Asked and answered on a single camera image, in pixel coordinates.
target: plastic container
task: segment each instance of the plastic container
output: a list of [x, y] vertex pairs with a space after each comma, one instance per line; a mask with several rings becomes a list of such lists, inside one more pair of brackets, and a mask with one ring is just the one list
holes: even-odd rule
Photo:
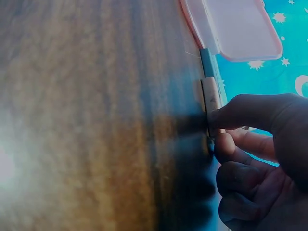
[[278, 59], [282, 44], [262, 0], [181, 0], [200, 48], [231, 61]]

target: blue star-patterned fabric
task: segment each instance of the blue star-patterned fabric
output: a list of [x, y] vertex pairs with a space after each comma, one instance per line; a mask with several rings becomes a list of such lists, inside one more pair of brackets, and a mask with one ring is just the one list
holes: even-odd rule
[[308, 97], [308, 1], [264, 2], [282, 41], [282, 57], [236, 63], [217, 55], [228, 101], [238, 94], [295, 93]]

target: hand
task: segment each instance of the hand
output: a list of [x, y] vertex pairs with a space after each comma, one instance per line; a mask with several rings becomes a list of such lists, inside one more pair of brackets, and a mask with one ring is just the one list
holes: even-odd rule
[[[209, 117], [222, 164], [217, 187], [221, 220], [233, 231], [308, 230], [308, 99], [240, 95]], [[241, 126], [268, 131], [272, 137]], [[278, 162], [257, 161], [245, 151]]]

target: wooden surface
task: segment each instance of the wooden surface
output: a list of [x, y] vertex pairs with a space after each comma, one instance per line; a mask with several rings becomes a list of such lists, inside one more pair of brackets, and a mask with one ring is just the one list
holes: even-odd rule
[[0, 230], [208, 227], [202, 77], [177, 0], [0, 0]]

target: finger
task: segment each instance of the finger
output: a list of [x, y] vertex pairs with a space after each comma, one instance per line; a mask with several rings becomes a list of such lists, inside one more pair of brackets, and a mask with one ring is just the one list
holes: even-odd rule
[[224, 222], [224, 224], [230, 229], [230, 231], [250, 230], [252, 226], [251, 225], [248, 226], [247, 225], [248, 223], [249, 221], [242, 221], [242, 220], [236, 220], [236, 219]]
[[255, 167], [229, 161], [224, 163], [217, 172], [217, 188], [221, 196], [236, 192], [252, 199], [262, 177], [263, 174]]
[[255, 160], [246, 152], [238, 148], [232, 136], [228, 133], [219, 134], [215, 139], [214, 155], [221, 163], [228, 161], [239, 162], [245, 165], [256, 167], [265, 176], [276, 167], [267, 163]]
[[244, 196], [233, 193], [221, 199], [218, 213], [221, 221], [227, 224], [234, 219], [257, 221], [260, 219], [262, 210], [260, 206], [249, 201]]
[[233, 137], [235, 145], [240, 149], [261, 159], [277, 162], [272, 137], [243, 129], [228, 131], [228, 133]]
[[252, 161], [252, 157], [235, 146], [232, 136], [228, 133], [222, 133], [216, 137], [214, 153], [221, 164], [235, 161], [250, 165]]
[[299, 101], [302, 97], [293, 94], [238, 95], [208, 119], [212, 128], [251, 126], [274, 134], [294, 115], [295, 111], [288, 108]]

